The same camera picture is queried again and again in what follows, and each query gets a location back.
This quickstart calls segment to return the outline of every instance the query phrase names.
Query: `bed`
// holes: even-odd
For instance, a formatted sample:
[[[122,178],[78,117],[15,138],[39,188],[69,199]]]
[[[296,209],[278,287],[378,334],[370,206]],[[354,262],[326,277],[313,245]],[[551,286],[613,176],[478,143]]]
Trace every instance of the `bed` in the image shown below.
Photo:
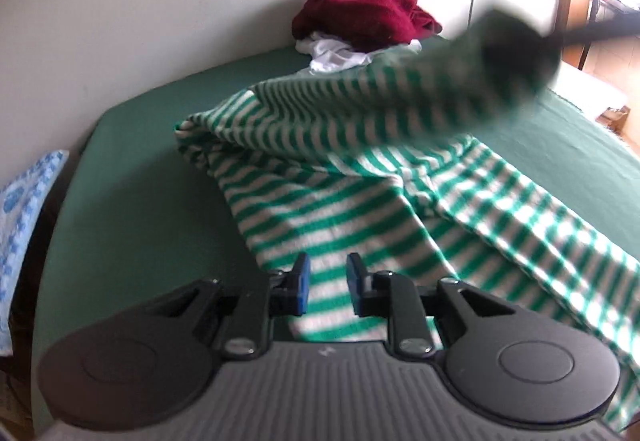
[[[46,348],[75,329],[196,278],[237,283],[251,277],[255,261],[222,193],[178,156],[172,126],[248,84],[307,64],[308,57],[293,48],[276,50],[156,88],[104,114],[84,150],[47,255],[33,375]],[[534,110],[475,134],[640,257],[640,162],[612,134],[554,94]],[[287,333],[286,325],[277,327],[278,336]],[[32,381],[34,427],[41,433],[51,418]]]

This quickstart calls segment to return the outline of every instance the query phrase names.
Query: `red cloth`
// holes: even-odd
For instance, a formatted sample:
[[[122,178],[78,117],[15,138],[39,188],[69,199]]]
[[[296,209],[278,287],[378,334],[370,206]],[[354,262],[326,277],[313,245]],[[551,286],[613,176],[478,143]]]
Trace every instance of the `red cloth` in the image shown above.
[[[442,26],[417,0],[306,0],[291,32],[301,40],[313,31],[340,37],[368,53],[437,34]]]

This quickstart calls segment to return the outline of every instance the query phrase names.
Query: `green bed sheet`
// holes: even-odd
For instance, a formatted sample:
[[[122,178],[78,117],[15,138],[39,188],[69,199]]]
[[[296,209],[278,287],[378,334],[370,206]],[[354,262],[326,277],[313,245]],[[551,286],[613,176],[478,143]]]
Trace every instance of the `green bed sheet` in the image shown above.
[[[66,196],[38,295],[37,433],[51,418],[35,371],[57,339],[191,280],[240,283],[255,272],[222,193],[178,156],[172,126],[240,88],[307,64],[293,48],[252,56],[155,88],[101,118]],[[615,137],[555,96],[475,134],[640,258],[640,162]],[[286,326],[277,334],[286,335]]]

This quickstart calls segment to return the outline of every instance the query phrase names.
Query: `blurred object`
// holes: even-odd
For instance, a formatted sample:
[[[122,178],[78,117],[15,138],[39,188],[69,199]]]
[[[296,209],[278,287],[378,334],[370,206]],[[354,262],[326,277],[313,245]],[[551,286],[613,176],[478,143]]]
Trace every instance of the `blurred object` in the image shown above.
[[[555,30],[546,39],[556,49],[578,44],[592,44],[640,35],[640,12],[619,13],[609,20],[587,23],[565,30]]]
[[[596,21],[596,15],[598,14],[598,9],[600,8],[600,0],[592,0],[591,1],[591,9],[589,11],[589,23],[593,23]],[[582,49],[582,55],[580,56],[580,61],[578,62],[578,69],[582,71],[584,67],[584,63],[587,60],[587,55],[589,54],[589,49],[591,49],[591,42],[585,44]]]

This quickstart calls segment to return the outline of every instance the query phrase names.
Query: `blue patterned pillowcase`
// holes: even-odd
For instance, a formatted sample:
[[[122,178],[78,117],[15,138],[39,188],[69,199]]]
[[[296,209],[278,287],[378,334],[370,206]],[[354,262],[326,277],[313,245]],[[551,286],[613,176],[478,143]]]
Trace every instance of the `blue patterned pillowcase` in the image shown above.
[[[67,157],[65,150],[48,153],[0,189],[0,356],[13,353],[9,310],[15,285],[44,199]]]

